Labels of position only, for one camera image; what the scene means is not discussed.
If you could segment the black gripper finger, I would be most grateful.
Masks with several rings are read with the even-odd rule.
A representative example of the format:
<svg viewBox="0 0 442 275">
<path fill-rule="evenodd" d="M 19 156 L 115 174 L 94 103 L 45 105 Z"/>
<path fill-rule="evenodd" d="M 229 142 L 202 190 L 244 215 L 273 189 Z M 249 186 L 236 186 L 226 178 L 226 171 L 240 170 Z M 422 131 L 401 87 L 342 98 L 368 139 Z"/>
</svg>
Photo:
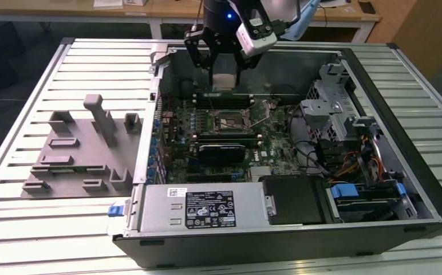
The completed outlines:
<svg viewBox="0 0 442 275">
<path fill-rule="evenodd" d="M 201 43 L 205 42 L 209 46 L 208 51 L 201 51 Z M 204 28 L 197 31 L 186 31 L 185 46 L 192 57 L 196 68 L 202 68 L 209 73 L 209 85 L 213 86 L 213 67 L 216 63 L 216 51 L 213 48 L 214 33 L 210 28 Z"/>
<path fill-rule="evenodd" d="M 236 50 L 236 63 L 237 63 L 237 74 L 236 74 L 236 86 L 241 84 L 242 71 L 257 68 L 261 61 L 262 55 L 249 57 L 241 49 Z"/>
</svg>

